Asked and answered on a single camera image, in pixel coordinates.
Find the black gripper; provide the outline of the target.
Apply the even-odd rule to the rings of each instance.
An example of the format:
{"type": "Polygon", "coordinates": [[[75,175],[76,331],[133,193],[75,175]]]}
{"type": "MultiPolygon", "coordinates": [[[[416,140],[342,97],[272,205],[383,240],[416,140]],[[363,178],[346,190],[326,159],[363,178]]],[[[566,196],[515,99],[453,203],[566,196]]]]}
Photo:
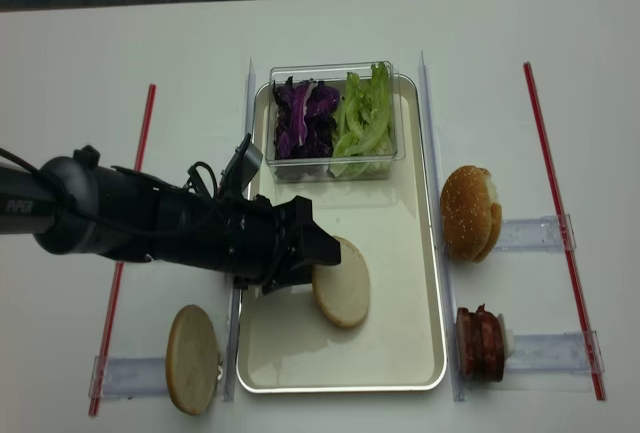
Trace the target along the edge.
{"type": "Polygon", "coordinates": [[[341,245],[313,219],[310,199],[296,196],[280,205],[226,197],[217,204],[224,219],[226,257],[221,270],[233,286],[261,288],[263,295],[312,283],[312,265],[336,266],[341,245]]]}

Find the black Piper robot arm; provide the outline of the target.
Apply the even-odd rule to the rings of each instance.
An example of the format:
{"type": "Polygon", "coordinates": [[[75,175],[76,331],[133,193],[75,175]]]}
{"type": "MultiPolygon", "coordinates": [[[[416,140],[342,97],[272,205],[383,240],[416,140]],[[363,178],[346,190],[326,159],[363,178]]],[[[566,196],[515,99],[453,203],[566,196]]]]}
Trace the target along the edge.
{"type": "Polygon", "coordinates": [[[340,244],[313,220],[312,203],[279,205],[244,191],[262,156],[249,137],[206,186],[194,163],[182,186],[122,167],[102,167],[87,145],[36,168],[1,152],[1,231],[30,234],[55,255],[160,260],[226,273],[238,289],[269,294],[308,284],[316,265],[341,261],[340,244]]]}

